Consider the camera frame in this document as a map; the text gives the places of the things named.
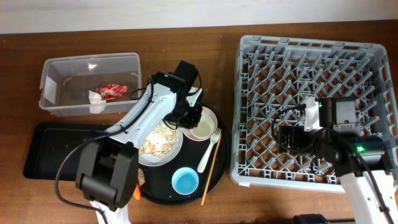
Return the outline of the white plastic fork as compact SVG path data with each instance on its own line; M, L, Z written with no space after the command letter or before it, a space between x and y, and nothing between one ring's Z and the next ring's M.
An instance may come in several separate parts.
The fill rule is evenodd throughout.
M200 163L197 167L197 172L198 173L203 173L205 170L205 167L207 165L208 159L210 157L211 151L213 149L213 146L218 142L219 138L221 136L221 128L217 128L217 130L215 131L215 133L211 136L210 138L210 143L202 157L202 159L200 160Z

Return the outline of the white tissue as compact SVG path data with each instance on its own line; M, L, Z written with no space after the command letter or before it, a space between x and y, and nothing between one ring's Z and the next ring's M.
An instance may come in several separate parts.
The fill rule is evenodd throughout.
M93 92L91 90L89 90L88 93L88 98L90 101L90 113L100 114L106 107L106 100L103 100L99 93Z

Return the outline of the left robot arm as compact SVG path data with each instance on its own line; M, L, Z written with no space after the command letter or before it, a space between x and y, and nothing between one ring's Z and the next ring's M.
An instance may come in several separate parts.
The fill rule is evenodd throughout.
M161 121L197 127L202 92L193 84L199 78L197 68L186 61L174 72L151 75L146 92L119 122L81 144L75 183L99 223L129 223L126 205L138 183L139 150Z

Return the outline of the red snack wrapper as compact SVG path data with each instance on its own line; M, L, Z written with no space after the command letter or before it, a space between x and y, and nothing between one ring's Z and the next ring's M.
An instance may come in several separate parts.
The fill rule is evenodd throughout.
M118 98L125 97L129 90L128 86L119 85L119 84L106 84L102 85L100 88L95 90L98 93L102 100L115 100Z

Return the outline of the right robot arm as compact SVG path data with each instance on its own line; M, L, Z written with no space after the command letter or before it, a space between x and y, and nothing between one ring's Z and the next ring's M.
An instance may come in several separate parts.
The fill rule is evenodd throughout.
M356 223L397 223L392 157L382 138L361 135L354 98L309 97L291 110L303 111L305 123L271 131L279 151L330 163Z

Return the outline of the blue cup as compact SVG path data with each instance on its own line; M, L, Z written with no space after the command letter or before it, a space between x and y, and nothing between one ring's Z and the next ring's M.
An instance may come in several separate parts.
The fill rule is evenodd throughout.
M190 195L196 191L199 177L195 170L182 167L176 170L172 176L172 188L180 195Z

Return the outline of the white cup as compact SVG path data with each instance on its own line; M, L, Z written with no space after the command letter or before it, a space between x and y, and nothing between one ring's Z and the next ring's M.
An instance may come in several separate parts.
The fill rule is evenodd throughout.
M190 133L197 139L206 139L212 135L214 128L213 120L207 114L204 114L201 116L198 126L191 129Z

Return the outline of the pink bowl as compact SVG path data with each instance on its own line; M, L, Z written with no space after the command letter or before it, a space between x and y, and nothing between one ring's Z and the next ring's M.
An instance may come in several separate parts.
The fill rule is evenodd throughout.
M216 129L218 128L218 120L217 120L217 117L216 117L215 113L214 113L211 109L209 109L209 108L207 108L207 107L205 107L205 106L202 107L201 116L204 115L204 114L207 114L207 115L213 120L214 125L215 125L215 128L214 128L214 131L213 131L212 134L214 134L215 131L216 131ZM206 139L197 139L195 136L193 136L193 135L190 133L190 130L191 130L191 129L185 129L185 128L182 129L184 135L185 135L187 138L189 138L189 139L191 139L191 140L193 140L193 141L204 141L204 140L207 140L207 139L209 139L209 138L211 137L211 136L210 136L210 137L207 137Z

